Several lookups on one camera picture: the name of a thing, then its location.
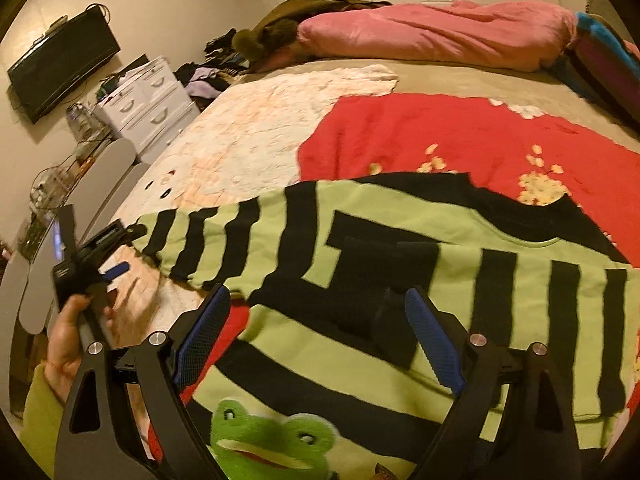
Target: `metal screw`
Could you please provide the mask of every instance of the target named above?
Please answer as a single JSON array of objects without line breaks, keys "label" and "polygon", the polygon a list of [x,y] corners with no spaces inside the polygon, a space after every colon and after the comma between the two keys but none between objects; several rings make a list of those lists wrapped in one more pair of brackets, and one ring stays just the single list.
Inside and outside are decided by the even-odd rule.
[{"label": "metal screw", "polygon": [[149,342],[153,346],[160,346],[165,341],[166,334],[164,332],[153,332],[152,335],[149,336]]},{"label": "metal screw", "polygon": [[486,345],[486,338],[482,334],[472,334],[472,336],[469,338],[469,341],[471,341],[471,344],[473,346]]},{"label": "metal screw", "polygon": [[104,347],[102,346],[102,343],[100,343],[99,341],[96,341],[95,343],[91,343],[89,345],[89,354],[98,355],[100,352],[102,352],[102,348]]},{"label": "metal screw", "polygon": [[531,349],[536,355],[546,355],[546,346],[544,346],[542,343],[533,343]]}]

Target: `wall-mounted tv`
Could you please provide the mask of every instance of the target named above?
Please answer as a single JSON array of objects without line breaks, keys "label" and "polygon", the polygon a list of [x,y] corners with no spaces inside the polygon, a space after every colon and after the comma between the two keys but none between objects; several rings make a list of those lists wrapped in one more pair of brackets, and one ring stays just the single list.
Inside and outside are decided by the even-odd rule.
[{"label": "wall-mounted tv", "polygon": [[8,75],[35,124],[119,51],[100,7],[91,6],[34,44]]}]

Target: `green cuff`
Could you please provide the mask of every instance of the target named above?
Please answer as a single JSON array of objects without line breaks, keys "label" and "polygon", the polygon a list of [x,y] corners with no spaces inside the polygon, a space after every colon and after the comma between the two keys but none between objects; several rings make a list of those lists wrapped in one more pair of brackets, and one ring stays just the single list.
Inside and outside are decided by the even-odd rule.
[{"label": "green cuff", "polygon": [[27,395],[20,441],[49,478],[53,478],[63,409],[44,378],[44,365],[39,365]]}]

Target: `frog graphic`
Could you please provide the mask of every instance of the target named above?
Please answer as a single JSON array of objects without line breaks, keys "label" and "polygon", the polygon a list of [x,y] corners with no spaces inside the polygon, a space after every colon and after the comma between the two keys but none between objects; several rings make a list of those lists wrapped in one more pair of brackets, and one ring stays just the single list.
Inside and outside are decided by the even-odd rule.
[{"label": "frog graphic", "polygon": [[319,416],[300,413],[280,423],[227,399],[212,418],[209,449],[230,480],[329,480],[337,476],[325,454],[336,436]]}]

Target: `pink blanket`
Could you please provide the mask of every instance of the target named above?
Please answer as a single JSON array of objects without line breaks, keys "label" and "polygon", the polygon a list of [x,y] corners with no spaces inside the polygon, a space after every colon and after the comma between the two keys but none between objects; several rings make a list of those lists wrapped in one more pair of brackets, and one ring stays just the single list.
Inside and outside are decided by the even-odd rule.
[{"label": "pink blanket", "polygon": [[551,65],[574,38],[569,10],[537,1],[450,7],[400,4],[320,14],[298,27],[318,57],[458,62],[534,72]]}]

